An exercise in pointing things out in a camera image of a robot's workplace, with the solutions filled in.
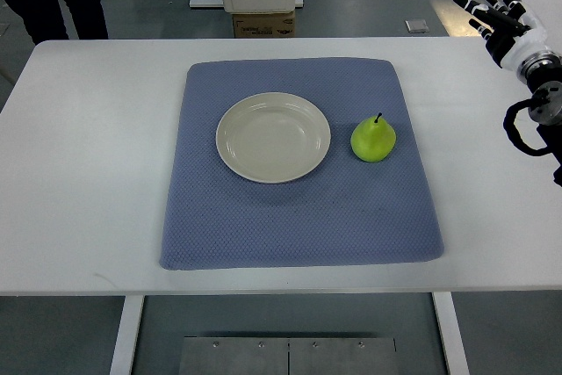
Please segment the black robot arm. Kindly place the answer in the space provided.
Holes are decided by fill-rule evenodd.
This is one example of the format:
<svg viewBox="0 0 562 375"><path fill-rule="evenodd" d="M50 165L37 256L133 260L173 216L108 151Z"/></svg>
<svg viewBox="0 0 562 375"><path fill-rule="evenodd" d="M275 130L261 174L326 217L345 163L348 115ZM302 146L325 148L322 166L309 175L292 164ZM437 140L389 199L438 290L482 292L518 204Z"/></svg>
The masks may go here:
<svg viewBox="0 0 562 375"><path fill-rule="evenodd" d="M505 114L503 128L513 146L526 155L553 155L561 164L561 56L543 49L524 59L516 71L527 85L531 97L511 105ZM519 133L515 118L526 110L537 123L537 133L545 146L529 146Z"/></svg>

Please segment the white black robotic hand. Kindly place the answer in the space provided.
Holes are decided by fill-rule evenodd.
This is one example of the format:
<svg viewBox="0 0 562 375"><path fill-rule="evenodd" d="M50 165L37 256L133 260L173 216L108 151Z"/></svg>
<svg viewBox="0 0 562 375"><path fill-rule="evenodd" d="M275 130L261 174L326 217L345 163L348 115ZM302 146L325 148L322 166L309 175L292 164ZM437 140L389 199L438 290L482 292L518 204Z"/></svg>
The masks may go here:
<svg viewBox="0 0 562 375"><path fill-rule="evenodd" d="M469 25L500 68L516 70L532 55L551 50L544 26L521 0L452 1L471 15Z"/></svg>

